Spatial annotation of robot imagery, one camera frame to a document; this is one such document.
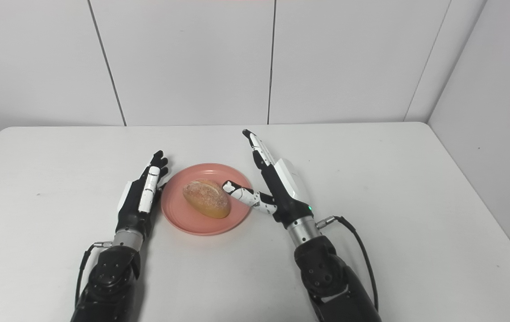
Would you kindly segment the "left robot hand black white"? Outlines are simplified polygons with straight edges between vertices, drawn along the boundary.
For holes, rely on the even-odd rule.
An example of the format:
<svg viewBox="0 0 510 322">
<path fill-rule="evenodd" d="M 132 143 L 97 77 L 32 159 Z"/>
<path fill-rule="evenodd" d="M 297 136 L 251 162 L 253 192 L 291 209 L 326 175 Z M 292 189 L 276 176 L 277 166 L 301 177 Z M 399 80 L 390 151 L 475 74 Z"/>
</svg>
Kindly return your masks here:
<svg viewBox="0 0 510 322">
<path fill-rule="evenodd" d="M 127 185 L 118 208 L 116 232 L 137 232 L 146 240 L 152 231 L 152 211 L 159 203 L 166 183 L 168 159 L 163 151 L 157 151 L 142 175 Z"/>
</svg>

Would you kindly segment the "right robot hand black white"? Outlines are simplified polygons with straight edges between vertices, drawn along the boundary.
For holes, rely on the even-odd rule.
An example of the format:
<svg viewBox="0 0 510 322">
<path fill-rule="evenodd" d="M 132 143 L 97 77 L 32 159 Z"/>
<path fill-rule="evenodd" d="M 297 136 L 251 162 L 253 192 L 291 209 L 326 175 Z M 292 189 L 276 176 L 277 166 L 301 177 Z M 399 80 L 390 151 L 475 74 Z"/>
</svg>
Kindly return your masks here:
<svg viewBox="0 0 510 322">
<path fill-rule="evenodd" d="M 276 222 L 287 228 L 302 218 L 313 217 L 312 208 L 300 200 L 300 187 L 283 159 L 275 160 L 263 141 L 250 130 L 244 129 L 252 149 L 253 161 L 261 172 L 270 193 L 246 188 L 233 181 L 225 181 L 222 189 L 229 195 L 261 212 L 271 214 Z"/>
</svg>

